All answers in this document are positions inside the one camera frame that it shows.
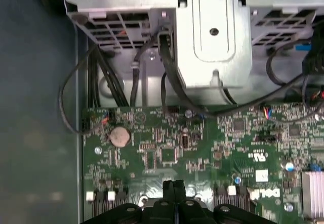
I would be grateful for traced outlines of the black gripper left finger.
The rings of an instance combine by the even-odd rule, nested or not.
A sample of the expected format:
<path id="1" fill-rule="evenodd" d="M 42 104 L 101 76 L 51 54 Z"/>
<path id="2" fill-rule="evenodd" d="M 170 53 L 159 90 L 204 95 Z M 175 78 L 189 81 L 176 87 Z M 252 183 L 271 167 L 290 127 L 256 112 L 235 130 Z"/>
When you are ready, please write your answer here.
<path id="1" fill-rule="evenodd" d="M 141 208 L 133 203 L 125 203 L 108 210 L 84 223 L 174 223 L 175 182 L 163 182 L 163 198 L 152 207 Z"/>

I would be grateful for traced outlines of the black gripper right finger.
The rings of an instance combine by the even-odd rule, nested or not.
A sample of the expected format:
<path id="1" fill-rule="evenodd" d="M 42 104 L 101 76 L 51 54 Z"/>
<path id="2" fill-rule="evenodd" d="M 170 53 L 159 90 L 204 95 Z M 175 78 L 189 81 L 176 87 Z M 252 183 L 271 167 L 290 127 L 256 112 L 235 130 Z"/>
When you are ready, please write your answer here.
<path id="1" fill-rule="evenodd" d="M 210 211 L 186 196 L 183 180 L 175 181 L 175 213 L 179 223 L 273 223 L 272 221 L 230 204 Z"/>

